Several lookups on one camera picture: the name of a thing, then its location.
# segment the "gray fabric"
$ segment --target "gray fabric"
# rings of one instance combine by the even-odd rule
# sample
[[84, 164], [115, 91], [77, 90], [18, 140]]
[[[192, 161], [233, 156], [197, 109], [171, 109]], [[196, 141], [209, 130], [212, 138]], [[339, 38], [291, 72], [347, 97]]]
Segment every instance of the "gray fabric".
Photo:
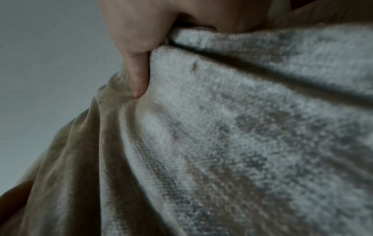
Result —
[[142, 98], [121, 70], [58, 131], [0, 235], [373, 235], [373, 24], [291, 25], [335, 2], [173, 31]]

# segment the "skin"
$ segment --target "skin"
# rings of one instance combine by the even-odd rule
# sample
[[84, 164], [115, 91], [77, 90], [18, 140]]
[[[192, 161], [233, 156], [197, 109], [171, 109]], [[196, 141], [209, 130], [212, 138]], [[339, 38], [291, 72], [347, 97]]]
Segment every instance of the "skin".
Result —
[[0, 196], [0, 226], [27, 203], [32, 185], [24, 182]]
[[272, 0], [99, 0], [112, 40], [123, 57], [135, 98], [149, 84], [149, 52], [180, 19], [237, 33], [261, 24]]

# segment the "human hand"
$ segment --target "human hand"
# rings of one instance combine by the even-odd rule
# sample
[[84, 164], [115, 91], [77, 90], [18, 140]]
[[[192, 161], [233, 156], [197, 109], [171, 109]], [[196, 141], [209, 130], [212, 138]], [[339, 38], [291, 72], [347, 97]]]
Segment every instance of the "human hand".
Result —
[[32, 185], [24, 182], [0, 196], [0, 226], [27, 203]]
[[123, 57], [135, 98], [149, 84], [149, 52], [180, 14], [190, 23], [237, 33], [259, 25], [272, 0], [99, 0], [113, 42]]

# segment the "plain gray background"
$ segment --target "plain gray background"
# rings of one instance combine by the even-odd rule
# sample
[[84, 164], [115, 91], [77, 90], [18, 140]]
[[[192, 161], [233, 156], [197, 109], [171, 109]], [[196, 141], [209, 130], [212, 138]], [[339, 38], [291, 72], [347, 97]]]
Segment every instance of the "plain gray background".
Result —
[[0, 1], [0, 194], [120, 63], [95, 0]]

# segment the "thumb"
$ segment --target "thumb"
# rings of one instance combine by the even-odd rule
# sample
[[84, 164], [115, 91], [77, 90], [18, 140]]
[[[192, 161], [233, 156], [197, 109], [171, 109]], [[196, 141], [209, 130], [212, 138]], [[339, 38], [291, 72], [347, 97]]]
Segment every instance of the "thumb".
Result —
[[132, 95], [141, 97], [149, 84], [149, 53], [122, 53], [123, 61], [129, 74]]

